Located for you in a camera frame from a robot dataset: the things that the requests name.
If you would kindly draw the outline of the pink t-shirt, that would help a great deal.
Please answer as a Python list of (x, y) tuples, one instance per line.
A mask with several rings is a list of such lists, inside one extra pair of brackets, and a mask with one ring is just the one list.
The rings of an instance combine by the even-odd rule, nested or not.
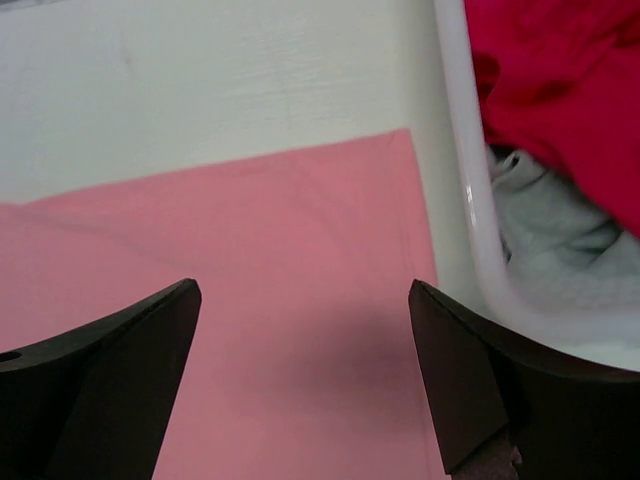
[(435, 277), (405, 130), (1, 207), (3, 349), (198, 282), (159, 479), (442, 478), (408, 309)]

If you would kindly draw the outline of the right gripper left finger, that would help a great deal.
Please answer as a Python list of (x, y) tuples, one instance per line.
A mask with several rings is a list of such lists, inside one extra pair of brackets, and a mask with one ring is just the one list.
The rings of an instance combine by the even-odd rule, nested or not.
[(2, 478), (151, 478), (201, 301), (198, 283), (183, 279), (2, 353)]

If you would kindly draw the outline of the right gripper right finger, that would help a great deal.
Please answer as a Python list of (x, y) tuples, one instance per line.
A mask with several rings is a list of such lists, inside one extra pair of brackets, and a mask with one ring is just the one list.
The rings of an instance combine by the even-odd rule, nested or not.
[(450, 477), (638, 477), (636, 372), (544, 346), (422, 281), (411, 286), (409, 309)]

